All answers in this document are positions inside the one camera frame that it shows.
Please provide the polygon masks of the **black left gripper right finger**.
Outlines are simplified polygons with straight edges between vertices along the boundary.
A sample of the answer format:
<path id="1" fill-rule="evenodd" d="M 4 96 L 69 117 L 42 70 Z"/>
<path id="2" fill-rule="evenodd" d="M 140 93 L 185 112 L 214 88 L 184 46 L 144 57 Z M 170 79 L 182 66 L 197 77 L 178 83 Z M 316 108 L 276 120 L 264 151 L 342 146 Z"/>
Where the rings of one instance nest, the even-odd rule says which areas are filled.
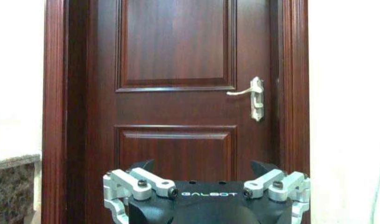
<path id="1" fill-rule="evenodd" d="M 310 178 L 305 173 L 288 174 L 273 164 L 250 161 L 256 179 L 244 182 L 242 196 L 254 201 L 266 198 L 274 205 L 290 201 L 290 214 L 286 224 L 300 224 L 310 207 Z"/>

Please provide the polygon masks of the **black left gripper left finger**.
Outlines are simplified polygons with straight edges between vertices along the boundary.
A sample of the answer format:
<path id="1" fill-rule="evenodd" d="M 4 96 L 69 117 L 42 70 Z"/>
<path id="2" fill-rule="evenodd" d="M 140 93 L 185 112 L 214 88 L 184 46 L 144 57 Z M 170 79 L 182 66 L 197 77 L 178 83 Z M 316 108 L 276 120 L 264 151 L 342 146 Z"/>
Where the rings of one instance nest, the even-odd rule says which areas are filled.
<path id="1" fill-rule="evenodd" d="M 144 201 L 152 193 L 165 199 L 176 199 L 177 187 L 172 180 L 162 179 L 152 173 L 153 159 L 134 162 L 128 170 L 114 169 L 102 176 L 104 207 L 112 213 L 116 224 L 129 223 L 124 199 L 133 197 Z"/>

